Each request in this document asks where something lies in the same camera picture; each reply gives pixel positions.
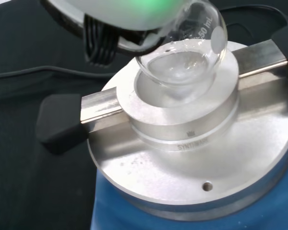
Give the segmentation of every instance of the black background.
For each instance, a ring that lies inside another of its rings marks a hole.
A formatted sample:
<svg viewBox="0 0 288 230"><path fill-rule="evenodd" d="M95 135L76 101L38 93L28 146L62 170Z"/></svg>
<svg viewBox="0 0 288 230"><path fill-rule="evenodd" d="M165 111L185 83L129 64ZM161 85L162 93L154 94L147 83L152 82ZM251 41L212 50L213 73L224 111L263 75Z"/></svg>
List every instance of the black background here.
<svg viewBox="0 0 288 230"><path fill-rule="evenodd" d="M218 8L269 4L288 15L288 0L212 0ZM251 45L284 25L268 11L223 14L230 41ZM116 72L130 57L118 55L108 69L84 61L82 41L58 26L38 0L0 5L0 72L53 65L94 73ZM96 170L82 144L63 156L48 153L35 138L41 101L52 93L87 95L104 80L76 80L38 73L0 80L0 230L88 230L93 212Z"/></svg>

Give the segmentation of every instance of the blue base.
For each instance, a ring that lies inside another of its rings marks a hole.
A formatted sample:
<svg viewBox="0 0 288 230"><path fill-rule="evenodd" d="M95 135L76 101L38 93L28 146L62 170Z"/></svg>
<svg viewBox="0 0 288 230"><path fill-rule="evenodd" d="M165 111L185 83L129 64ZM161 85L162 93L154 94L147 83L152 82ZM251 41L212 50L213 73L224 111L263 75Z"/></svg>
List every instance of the blue base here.
<svg viewBox="0 0 288 230"><path fill-rule="evenodd" d="M98 172L91 230L288 230L288 171L263 198L211 221L176 222L147 214L124 200Z"/></svg>

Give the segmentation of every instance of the metal bar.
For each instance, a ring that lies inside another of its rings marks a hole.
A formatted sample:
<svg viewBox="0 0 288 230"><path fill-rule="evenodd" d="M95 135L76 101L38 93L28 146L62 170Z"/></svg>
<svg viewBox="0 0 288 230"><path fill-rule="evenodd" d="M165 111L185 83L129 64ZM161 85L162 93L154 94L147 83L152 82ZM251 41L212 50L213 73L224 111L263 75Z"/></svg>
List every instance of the metal bar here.
<svg viewBox="0 0 288 230"><path fill-rule="evenodd" d="M267 72L287 65L285 56L272 40L233 52L239 65L239 78ZM97 92L82 98L81 123L88 132L94 132L129 121L121 108L116 88Z"/></svg>
<svg viewBox="0 0 288 230"><path fill-rule="evenodd" d="M129 119L116 98L116 88L112 88L83 97L80 120L88 132L94 132Z"/></svg>
<svg viewBox="0 0 288 230"><path fill-rule="evenodd" d="M272 40L233 52L239 65L239 78L286 66L287 59Z"/></svg>

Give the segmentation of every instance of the green light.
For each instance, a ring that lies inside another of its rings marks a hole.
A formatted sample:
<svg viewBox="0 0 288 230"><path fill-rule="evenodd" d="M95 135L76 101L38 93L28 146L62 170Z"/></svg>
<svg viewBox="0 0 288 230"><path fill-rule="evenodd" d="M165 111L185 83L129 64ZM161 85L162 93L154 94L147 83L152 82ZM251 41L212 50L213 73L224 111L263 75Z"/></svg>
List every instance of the green light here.
<svg viewBox="0 0 288 230"><path fill-rule="evenodd" d="M134 10L151 14L166 14L181 6L181 0L131 0Z"/></svg>

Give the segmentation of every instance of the screw hole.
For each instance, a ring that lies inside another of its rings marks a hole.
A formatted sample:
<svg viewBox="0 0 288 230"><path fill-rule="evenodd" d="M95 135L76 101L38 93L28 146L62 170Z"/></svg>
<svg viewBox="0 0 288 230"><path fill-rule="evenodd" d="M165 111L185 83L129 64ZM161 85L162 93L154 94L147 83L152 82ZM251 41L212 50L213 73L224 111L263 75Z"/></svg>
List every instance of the screw hole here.
<svg viewBox="0 0 288 230"><path fill-rule="evenodd" d="M203 184L203 190L209 192L213 189L213 186L210 182L206 182Z"/></svg>

